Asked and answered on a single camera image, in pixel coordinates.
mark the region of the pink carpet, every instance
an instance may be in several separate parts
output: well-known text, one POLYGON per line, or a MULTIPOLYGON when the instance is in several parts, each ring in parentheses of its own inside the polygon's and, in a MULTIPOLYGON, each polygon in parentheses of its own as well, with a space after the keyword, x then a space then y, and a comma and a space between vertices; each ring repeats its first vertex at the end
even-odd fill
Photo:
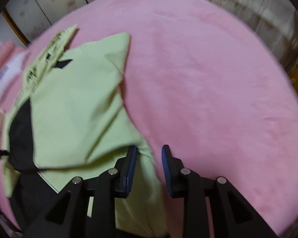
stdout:
MULTIPOLYGON (((71 47, 131 34, 124 100, 162 182, 169 144, 201 176, 226 176, 277 234, 298 217, 298 98, 246 25, 207 0, 96 0, 40 36, 29 61, 74 24, 71 47)), ((169 231, 181 237, 181 201, 164 197, 169 231)))

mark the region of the green t-shirt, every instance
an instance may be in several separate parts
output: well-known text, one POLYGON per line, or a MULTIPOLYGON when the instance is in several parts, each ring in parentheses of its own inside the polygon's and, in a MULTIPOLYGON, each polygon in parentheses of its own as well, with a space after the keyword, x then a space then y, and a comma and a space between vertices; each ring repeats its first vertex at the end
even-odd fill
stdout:
MULTIPOLYGON (((116 227, 161 237, 166 234, 161 183, 151 149, 129 119, 119 88, 130 36, 119 33, 64 52, 75 31, 76 26, 58 33, 25 71, 22 92, 6 117, 4 148, 9 149, 12 120, 29 98, 33 161, 39 169, 48 169, 40 175, 56 192, 75 176, 89 179, 112 168, 130 145, 136 145, 132 191, 127 199, 115 199, 116 227), (54 68, 64 60, 71 61, 62 69, 54 68)), ((7 160, 3 166, 11 196, 18 173, 7 160)))

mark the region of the silver bolt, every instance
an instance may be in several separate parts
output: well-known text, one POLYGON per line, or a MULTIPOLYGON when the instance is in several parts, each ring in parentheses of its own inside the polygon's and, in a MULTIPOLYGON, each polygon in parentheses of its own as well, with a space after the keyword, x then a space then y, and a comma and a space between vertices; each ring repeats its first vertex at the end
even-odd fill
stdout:
POLYGON ((78 183, 80 183, 82 181, 82 178, 81 177, 78 177, 78 176, 76 176, 76 177, 74 177, 73 179, 72 179, 72 183, 73 184, 78 184, 78 183))
POLYGON ((189 173, 191 173, 191 170, 190 169, 188 169, 188 168, 182 168, 181 169, 181 173, 183 174, 183 175, 188 175, 189 173))
POLYGON ((118 173, 118 170, 117 170, 116 168, 110 168, 110 169, 108 170, 108 173, 109 173, 111 176, 113 176, 113 175, 115 175, 116 173, 118 173))
POLYGON ((218 183, 220 184, 225 184, 226 183, 226 179, 224 177, 219 177, 217 178, 218 183))

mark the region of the white fabric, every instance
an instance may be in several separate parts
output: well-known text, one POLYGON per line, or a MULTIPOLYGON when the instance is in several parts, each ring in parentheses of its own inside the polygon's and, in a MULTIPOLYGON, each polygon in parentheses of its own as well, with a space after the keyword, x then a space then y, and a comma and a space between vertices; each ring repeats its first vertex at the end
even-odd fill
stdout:
POLYGON ((17 54, 0 70, 0 100, 9 84, 22 73, 21 68, 28 54, 28 51, 17 54))

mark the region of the black plastic bracket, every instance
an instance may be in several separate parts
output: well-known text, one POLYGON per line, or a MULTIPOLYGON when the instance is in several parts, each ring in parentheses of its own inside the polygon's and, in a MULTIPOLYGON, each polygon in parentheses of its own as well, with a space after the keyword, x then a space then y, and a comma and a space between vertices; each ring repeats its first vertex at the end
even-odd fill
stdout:
POLYGON ((183 238, 209 238, 206 197, 209 197, 215 238, 277 238, 277 235, 225 178, 211 180, 184 168, 162 147, 167 189, 172 198, 184 198, 183 238))
POLYGON ((115 238, 114 198, 127 198, 132 186, 137 147, 128 149, 115 167, 98 177, 74 177, 58 194, 51 206, 33 221, 23 238, 84 238, 89 198, 94 197, 88 237, 115 238))

